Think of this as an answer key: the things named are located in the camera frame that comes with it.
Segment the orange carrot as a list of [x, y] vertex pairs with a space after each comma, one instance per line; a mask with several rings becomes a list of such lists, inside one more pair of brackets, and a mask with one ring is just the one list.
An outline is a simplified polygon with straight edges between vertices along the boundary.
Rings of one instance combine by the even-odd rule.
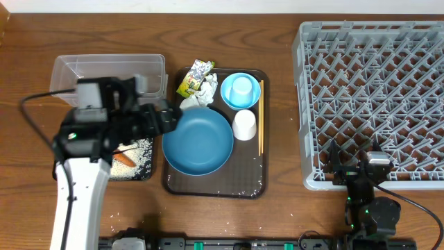
[[113, 153], [113, 158], [128, 167], [136, 167], [136, 164], [124, 153]]

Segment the green foil snack wrapper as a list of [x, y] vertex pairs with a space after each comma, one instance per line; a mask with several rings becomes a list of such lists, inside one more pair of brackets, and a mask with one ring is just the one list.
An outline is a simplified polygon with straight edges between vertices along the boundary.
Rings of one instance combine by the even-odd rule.
[[190, 97], [193, 93], [199, 90], [201, 83], [205, 80], [205, 77], [209, 74], [214, 66], [214, 61], [205, 62], [195, 59], [193, 65], [186, 73], [176, 92], [184, 98]]

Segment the dark blue plate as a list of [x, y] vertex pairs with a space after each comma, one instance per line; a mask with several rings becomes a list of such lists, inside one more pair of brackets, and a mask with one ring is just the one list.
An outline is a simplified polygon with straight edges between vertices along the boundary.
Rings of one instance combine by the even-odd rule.
[[176, 129], [163, 135], [166, 161], [180, 173], [204, 176], [230, 158], [234, 135], [227, 119], [209, 108], [185, 110]]

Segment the white tissue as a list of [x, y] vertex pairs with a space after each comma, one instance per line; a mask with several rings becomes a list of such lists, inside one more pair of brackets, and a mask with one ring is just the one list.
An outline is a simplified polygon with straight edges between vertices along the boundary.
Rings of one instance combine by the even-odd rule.
[[180, 109], [187, 110], [190, 108], [204, 108], [208, 104], [213, 103], [217, 87], [217, 74], [213, 73], [207, 75], [200, 86], [200, 90], [183, 100], [180, 104]]

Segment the white cup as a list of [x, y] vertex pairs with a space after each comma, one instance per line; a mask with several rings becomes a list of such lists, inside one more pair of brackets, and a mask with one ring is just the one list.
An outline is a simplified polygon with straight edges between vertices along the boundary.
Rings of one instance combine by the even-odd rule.
[[247, 109], [237, 112], [232, 123], [232, 130], [234, 137], [238, 140], [253, 139], [257, 131], [255, 114]]

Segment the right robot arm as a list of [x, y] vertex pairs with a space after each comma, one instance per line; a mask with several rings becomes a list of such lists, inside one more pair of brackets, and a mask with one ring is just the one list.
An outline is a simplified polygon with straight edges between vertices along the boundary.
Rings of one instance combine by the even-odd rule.
[[348, 198], [345, 223], [351, 231], [332, 244], [333, 249], [388, 249], [400, 219], [400, 204], [388, 197], [376, 197], [374, 188], [385, 181], [393, 163], [389, 155], [374, 143], [373, 151], [364, 152], [361, 160], [344, 165], [340, 147], [330, 143], [327, 172], [333, 173], [334, 185], [343, 185]]

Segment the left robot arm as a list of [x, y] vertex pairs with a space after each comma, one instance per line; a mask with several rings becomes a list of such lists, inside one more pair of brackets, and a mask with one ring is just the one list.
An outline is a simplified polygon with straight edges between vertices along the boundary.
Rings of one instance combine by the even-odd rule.
[[114, 153], [120, 145], [176, 129], [181, 110], [166, 99], [140, 103], [146, 87], [140, 75], [77, 81], [78, 105], [66, 114], [51, 145], [58, 185], [52, 249], [97, 249]]

